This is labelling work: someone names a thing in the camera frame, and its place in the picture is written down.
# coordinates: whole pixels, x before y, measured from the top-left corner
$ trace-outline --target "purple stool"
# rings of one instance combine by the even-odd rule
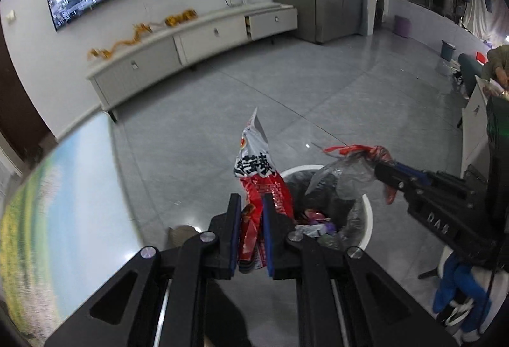
[[[412,23],[408,18],[394,16],[394,29],[393,29],[394,34],[397,34],[404,38],[408,38],[408,36],[410,35],[411,27]]]

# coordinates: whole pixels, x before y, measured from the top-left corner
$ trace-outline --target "gray tile floor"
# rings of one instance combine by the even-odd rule
[[[114,127],[144,239],[162,247],[166,227],[205,230],[230,193],[243,195],[232,169],[255,107],[279,171],[329,162],[314,144],[344,142],[381,144],[405,164],[459,175],[456,123],[465,100],[450,75],[426,46],[378,31],[326,45],[280,36],[165,80],[123,104]],[[430,310],[437,281],[417,275],[436,266],[443,246],[406,215],[403,197],[372,205],[367,252]],[[222,285],[245,313],[254,345],[298,344],[293,283],[270,282],[261,270]]]

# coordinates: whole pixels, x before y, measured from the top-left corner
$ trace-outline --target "tv cabinet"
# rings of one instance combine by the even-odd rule
[[[87,78],[114,120],[115,106],[158,81],[233,47],[296,28],[297,10],[291,5],[227,8],[144,36],[109,60],[96,59]]]

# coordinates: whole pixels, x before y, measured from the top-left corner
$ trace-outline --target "snack bag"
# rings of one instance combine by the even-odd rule
[[[239,271],[266,265],[265,245],[261,229],[262,197],[272,193],[279,214],[293,219],[292,196],[276,171],[269,155],[267,137],[254,110],[240,140],[234,174],[246,190],[247,205],[242,211],[239,243]]]

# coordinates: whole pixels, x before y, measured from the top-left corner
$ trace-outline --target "metal screw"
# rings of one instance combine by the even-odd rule
[[[202,240],[202,242],[212,242],[214,239],[216,239],[216,234],[214,232],[205,231],[200,234],[199,238]]]
[[[139,254],[142,258],[148,260],[156,255],[156,249],[154,247],[144,247]]]
[[[300,242],[304,238],[301,231],[292,231],[288,234],[288,239],[292,242]]]
[[[364,251],[360,249],[359,247],[350,247],[347,249],[347,255],[352,258],[353,260],[358,260],[362,258],[362,255],[364,254]]]

